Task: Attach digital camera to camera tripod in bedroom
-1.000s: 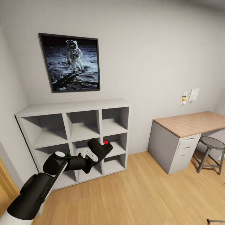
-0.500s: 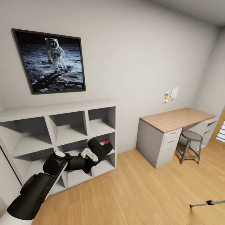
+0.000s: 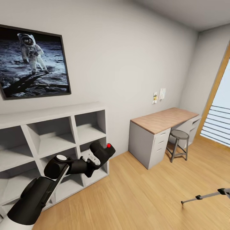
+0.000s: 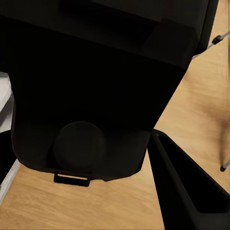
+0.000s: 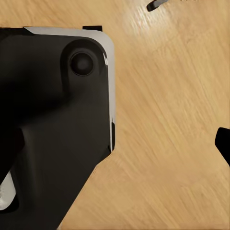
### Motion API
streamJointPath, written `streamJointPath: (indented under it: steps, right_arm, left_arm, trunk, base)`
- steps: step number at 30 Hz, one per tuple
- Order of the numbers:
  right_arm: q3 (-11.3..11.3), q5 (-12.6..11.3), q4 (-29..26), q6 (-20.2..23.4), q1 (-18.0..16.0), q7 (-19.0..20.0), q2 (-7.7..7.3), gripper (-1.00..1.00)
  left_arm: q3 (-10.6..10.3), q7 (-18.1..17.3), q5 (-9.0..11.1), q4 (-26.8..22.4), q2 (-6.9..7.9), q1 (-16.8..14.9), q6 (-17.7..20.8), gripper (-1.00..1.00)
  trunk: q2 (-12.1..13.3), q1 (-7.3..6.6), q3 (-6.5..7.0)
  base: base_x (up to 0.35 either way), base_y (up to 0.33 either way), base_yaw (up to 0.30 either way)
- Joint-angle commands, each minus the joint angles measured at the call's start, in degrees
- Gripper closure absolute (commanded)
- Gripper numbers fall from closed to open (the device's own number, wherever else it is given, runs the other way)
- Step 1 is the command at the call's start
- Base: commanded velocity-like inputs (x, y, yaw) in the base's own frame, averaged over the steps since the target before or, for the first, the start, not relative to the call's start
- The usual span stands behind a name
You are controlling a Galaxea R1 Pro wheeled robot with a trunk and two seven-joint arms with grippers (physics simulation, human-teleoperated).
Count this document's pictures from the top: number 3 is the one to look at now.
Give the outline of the digital camera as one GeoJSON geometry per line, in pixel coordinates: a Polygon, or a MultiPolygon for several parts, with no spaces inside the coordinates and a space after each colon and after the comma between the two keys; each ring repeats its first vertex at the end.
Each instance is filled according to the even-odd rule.
{"type": "MultiPolygon", "coordinates": [[[[103,166],[108,161],[108,159],[112,157],[113,154],[116,152],[115,148],[110,143],[107,144],[107,148],[103,148],[98,141],[94,141],[89,148],[94,156],[100,160],[99,168],[103,166]]],[[[96,166],[96,164],[93,163],[91,160],[90,163],[96,166]]]]}

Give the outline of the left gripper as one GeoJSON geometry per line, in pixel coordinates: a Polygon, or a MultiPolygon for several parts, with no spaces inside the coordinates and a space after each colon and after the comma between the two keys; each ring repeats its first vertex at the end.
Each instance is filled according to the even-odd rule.
{"type": "Polygon", "coordinates": [[[99,168],[99,166],[94,166],[90,162],[85,162],[83,156],[80,159],[77,159],[79,162],[79,169],[75,174],[84,173],[88,178],[90,178],[95,170],[99,168]]]}

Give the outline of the camera tripod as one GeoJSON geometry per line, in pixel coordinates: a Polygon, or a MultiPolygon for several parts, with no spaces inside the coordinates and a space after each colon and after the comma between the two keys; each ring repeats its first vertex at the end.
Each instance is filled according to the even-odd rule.
{"type": "Polygon", "coordinates": [[[186,202],[190,202],[190,201],[195,201],[195,200],[202,200],[203,198],[207,198],[207,197],[212,197],[212,196],[216,196],[216,195],[227,195],[228,198],[230,199],[230,188],[228,189],[218,189],[218,192],[216,193],[212,193],[212,194],[208,194],[208,195],[204,195],[204,196],[200,196],[197,195],[195,199],[191,199],[191,200],[187,200],[187,201],[181,201],[181,203],[186,203],[186,202]]]}

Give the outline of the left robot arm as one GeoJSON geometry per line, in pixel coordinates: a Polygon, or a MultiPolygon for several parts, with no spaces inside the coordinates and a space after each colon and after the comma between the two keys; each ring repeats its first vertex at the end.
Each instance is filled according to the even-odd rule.
{"type": "Polygon", "coordinates": [[[84,173],[90,178],[99,165],[100,160],[89,151],[80,159],[56,155],[44,169],[46,177],[35,178],[25,187],[21,199],[0,222],[0,230],[32,230],[42,209],[50,201],[65,176],[84,173]],[[90,160],[96,166],[92,165],[90,160]]]}

